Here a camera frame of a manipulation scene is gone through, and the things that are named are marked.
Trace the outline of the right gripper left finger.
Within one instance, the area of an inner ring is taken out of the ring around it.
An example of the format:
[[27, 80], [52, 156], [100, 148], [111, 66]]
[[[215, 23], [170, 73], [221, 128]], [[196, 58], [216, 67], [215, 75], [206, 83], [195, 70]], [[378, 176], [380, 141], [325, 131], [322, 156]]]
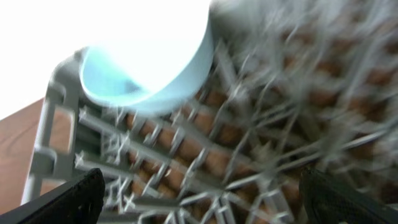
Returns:
[[99, 168], [1, 215], [1, 224], [94, 224], [103, 208], [105, 182]]

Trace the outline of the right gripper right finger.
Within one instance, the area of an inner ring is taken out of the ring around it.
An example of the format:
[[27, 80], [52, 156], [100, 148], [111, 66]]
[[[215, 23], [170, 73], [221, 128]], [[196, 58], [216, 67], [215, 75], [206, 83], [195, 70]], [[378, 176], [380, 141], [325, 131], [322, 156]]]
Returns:
[[317, 169], [306, 168], [302, 171], [299, 191], [310, 223], [397, 223], [397, 210]]

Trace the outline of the light blue bowl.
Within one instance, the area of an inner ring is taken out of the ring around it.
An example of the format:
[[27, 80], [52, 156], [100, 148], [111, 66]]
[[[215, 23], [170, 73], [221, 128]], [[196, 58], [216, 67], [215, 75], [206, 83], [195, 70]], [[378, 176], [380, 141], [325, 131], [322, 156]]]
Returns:
[[213, 63], [208, 18], [172, 25], [154, 36], [140, 32], [126, 42], [89, 47], [80, 67], [89, 100], [144, 116], [173, 111], [205, 83]]

